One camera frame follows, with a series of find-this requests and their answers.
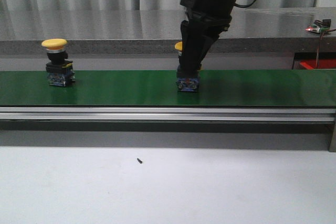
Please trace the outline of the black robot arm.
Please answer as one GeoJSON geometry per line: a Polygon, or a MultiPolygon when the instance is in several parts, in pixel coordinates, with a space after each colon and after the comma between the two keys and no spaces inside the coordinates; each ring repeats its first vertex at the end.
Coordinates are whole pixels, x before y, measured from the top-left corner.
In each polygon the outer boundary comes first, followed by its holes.
{"type": "Polygon", "coordinates": [[[220,33],[227,31],[236,0],[181,0],[187,20],[181,22],[182,54],[180,67],[187,74],[201,66],[220,33]]]}

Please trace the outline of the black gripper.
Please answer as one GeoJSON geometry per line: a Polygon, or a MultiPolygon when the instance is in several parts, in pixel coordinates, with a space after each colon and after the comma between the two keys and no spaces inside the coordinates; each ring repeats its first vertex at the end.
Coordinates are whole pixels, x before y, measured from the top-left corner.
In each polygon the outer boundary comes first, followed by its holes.
{"type": "Polygon", "coordinates": [[[228,31],[232,17],[230,14],[225,17],[211,16],[191,8],[186,9],[186,15],[188,21],[181,23],[180,65],[185,67],[185,71],[196,71],[219,34],[228,31]]]}

